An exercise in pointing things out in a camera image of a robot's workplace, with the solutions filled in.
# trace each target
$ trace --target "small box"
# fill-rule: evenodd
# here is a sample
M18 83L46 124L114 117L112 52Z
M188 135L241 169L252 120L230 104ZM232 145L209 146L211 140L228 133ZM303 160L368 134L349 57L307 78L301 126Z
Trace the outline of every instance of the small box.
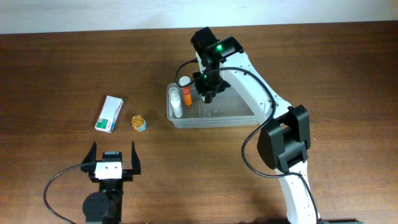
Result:
M112 133L122 105L122 99L113 96L106 96L101 114L95 124L95 129L106 133Z

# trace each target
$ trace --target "wooden table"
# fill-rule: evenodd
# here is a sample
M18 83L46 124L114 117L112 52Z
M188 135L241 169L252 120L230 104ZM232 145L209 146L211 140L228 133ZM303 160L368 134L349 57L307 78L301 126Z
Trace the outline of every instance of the wooden table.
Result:
M166 87L194 57L197 29L0 36L1 223L61 223L42 192L58 171L98 144L136 143L142 175L124 184L124 223L268 223L286 217L279 181L251 172L240 147L254 126L176 129ZM310 185L326 220L398 221L398 22L214 28L235 36L273 89L310 112ZM197 64L185 68L187 75ZM124 105L114 133L94 130L106 95ZM141 133L130 121L147 121ZM248 159L273 174L256 150ZM74 170L48 200L83 223L98 184Z

